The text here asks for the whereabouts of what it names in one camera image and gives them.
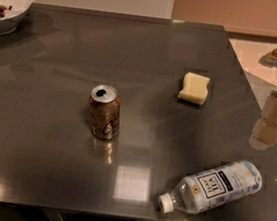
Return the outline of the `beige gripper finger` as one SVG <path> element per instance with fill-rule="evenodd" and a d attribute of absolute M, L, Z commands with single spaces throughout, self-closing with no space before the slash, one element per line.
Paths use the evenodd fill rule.
<path fill-rule="evenodd" d="M 253 127 L 249 138 L 251 147 L 259 150 L 270 148 L 277 142 L 277 91 L 268 96 L 261 117 Z"/>

